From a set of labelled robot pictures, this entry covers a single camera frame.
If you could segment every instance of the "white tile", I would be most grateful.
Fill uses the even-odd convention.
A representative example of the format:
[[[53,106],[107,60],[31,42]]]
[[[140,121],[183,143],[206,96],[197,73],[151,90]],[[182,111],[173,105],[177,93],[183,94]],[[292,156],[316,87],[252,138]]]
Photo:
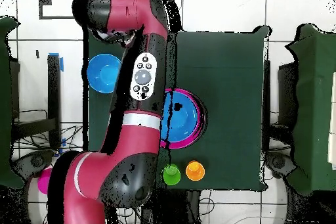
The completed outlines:
[[[135,221],[135,212],[132,209],[117,209],[117,214],[118,214],[118,219],[123,223],[123,224],[140,224],[140,219],[136,218]]]
[[[260,224],[261,205],[200,204],[199,214],[202,224]]]
[[[336,72],[333,73],[333,92],[331,96],[331,102],[336,103]]]
[[[261,224],[284,224],[287,205],[262,205]]]
[[[37,186],[39,178],[32,178],[28,190],[28,202],[42,202],[45,203],[48,200],[48,196],[42,193]]]
[[[43,16],[72,16],[73,0],[51,0],[52,5],[43,7]]]
[[[329,134],[328,162],[331,164],[336,164],[336,135],[335,134]]]
[[[12,16],[16,18],[16,0],[0,0],[0,16]],[[8,36],[9,39],[16,39],[16,29]]]
[[[19,159],[19,157],[20,156],[19,156],[18,149],[17,148],[13,149],[13,154],[12,154],[12,157],[11,157],[12,161],[15,161],[15,160]]]
[[[283,42],[270,42],[268,44],[270,60],[270,110],[272,112],[279,112],[279,66],[294,62],[293,55],[285,48],[287,44]]]
[[[266,23],[273,32],[270,40],[293,41],[297,27],[313,23],[323,31],[335,31],[333,0],[267,0]]]
[[[252,32],[264,25],[265,0],[184,0],[186,31]]]
[[[16,41],[8,41],[10,55],[13,58],[18,58],[18,49],[16,47]]]
[[[290,155],[291,153],[291,149],[290,148],[286,148],[289,145],[283,144],[281,141],[277,141],[274,139],[270,139],[270,149],[278,149],[277,152],[281,152],[282,154],[286,154],[286,155]]]
[[[329,132],[336,133],[336,103],[331,103],[330,129]]]
[[[47,222],[47,207],[46,204],[29,203],[28,213],[31,224],[43,224]]]
[[[264,167],[264,182],[268,188],[262,192],[263,204],[286,204],[287,191],[283,179],[276,179],[272,176],[272,172]]]
[[[69,12],[70,1],[58,7],[60,13]],[[18,0],[18,21],[19,39],[83,39],[83,31],[74,19],[40,20],[39,0]]]
[[[210,190],[203,190],[201,192],[202,198],[208,198]],[[211,197],[214,203],[260,203],[260,192],[249,190],[212,190]]]
[[[82,122],[83,42],[81,41],[19,41],[20,110],[48,108],[49,53],[58,53],[63,58],[64,71],[61,81],[61,122]]]

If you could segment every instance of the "robot button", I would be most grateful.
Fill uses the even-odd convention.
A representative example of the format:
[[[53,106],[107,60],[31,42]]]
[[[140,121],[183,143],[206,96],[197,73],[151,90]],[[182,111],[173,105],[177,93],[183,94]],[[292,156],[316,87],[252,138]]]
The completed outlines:
[[[139,70],[136,74],[135,74],[135,81],[139,84],[139,85],[146,85],[150,82],[151,80],[151,75],[147,70]]]
[[[148,88],[147,86],[142,87],[142,91],[143,91],[144,93],[148,93],[149,90],[150,90],[150,88]]]

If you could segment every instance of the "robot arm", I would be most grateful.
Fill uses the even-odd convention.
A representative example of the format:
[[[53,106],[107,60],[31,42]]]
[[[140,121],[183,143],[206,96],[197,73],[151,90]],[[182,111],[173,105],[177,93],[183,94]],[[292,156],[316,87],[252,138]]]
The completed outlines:
[[[105,224],[104,204],[140,206],[154,185],[167,17],[161,0],[74,0],[72,7],[83,27],[107,34],[136,30],[122,60],[102,150],[79,154],[64,185],[64,224]]]

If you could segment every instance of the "table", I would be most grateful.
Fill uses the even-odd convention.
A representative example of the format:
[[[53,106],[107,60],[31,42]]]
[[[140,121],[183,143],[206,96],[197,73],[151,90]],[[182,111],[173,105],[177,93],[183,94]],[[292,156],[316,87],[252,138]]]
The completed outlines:
[[[263,190],[260,182],[261,108],[264,38],[269,28],[253,33],[179,32],[177,35],[177,87],[191,91],[207,109],[203,136],[191,146],[170,151],[181,170],[180,182],[169,189]],[[103,44],[89,36],[89,59],[109,53],[119,59],[119,45]],[[112,94],[89,88],[89,150],[99,150],[109,119]],[[201,181],[185,175],[189,161],[205,167]],[[169,162],[161,148],[157,184]]]

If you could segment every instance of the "green tablecloth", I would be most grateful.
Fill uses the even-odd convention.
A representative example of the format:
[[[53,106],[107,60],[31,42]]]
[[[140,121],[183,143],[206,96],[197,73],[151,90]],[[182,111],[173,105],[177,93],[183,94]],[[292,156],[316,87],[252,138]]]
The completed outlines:
[[[299,109],[293,130],[298,168],[287,180],[302,195],[314,190],[336,190],[336,171],[327,162],[336,35],[305,24],[289,48],[299,64]]]
[[[207,109],[208,124],[193,145],[172,150],[172,163],[181,170],[174,189],[262,190],[260,182],[261,106],[264,38],[269,28],[255,33],[179,32],[177,87],[198,96]],[[89,58],[100,53],[122,56],[119,45],[89,38]],[[89,150],[99,150],[105,136],[112,94],[89,91]],[[201,181],[185,175],[189,161],[205,168]],[[157,180],[169,162],[161,149]]]
[[[18,22],[11,17],[0,18],[0,185],[13,189],[21,189],[24,186],[23,180],[11,170],[9,163],[12,156],[12,84],[6,38],[17,26]]]

